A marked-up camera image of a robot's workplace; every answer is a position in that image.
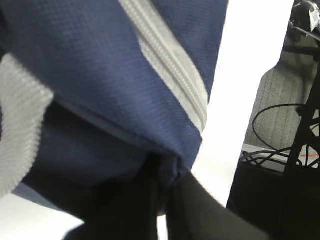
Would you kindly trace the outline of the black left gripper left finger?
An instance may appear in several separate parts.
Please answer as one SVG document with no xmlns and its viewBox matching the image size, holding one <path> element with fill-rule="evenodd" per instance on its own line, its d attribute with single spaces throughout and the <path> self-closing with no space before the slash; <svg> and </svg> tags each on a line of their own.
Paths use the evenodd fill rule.
<svg viewBox="0 0 320 240">
<path fill-rule="evenodd" d="M 69 231 L 66 240 L 157 240 L 159 161 L 148 160 L 132 185 Z"/>
</svg>

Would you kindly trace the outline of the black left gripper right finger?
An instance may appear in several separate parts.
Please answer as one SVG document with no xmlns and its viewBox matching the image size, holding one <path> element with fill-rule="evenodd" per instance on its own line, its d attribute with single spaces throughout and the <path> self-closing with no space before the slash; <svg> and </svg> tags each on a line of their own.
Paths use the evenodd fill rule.
<svg viewBox="0 0 320 240">
<path fill-rule="evenodd" d="M 169 240 L 269 240 L 270 236 L 217 202 L 191 172 L 169 192 Z"/>
</svg>

